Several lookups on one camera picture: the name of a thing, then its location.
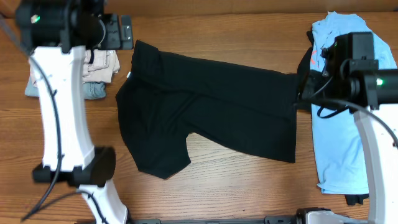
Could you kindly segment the black t-shirt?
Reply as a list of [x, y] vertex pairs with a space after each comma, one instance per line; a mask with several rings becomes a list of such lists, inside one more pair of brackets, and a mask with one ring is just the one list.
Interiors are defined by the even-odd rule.
[[137, 41], [116, 94], [121, 136], [139, 171], [168, 179], [197, 133], [224, 147], [295, 162], [297, 77], [160, 51]]

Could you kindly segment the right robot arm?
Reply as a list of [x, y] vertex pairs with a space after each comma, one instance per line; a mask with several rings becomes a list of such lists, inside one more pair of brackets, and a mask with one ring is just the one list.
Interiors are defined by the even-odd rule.
[[368, 178], [367, 222], [397, 223], [397, 70], [379, 69], [370, 32], [339, 35], [322, 57], [328, 80], [298, 102], [353, 114]]

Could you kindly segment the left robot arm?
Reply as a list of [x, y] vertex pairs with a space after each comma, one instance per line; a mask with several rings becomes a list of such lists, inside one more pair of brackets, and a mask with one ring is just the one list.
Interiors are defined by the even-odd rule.
[[104, 13], [103, 0], [22, 1], [15, 12], [20, 46], [39, 90], [44, 156], [35, 182], [66, 182], [96, 223], [128, 224], [131, 214], [113, 182], [116, 153], [95, 146], [86, 122], [83, 64], [87, 50], [131, 50], [129, 16]]

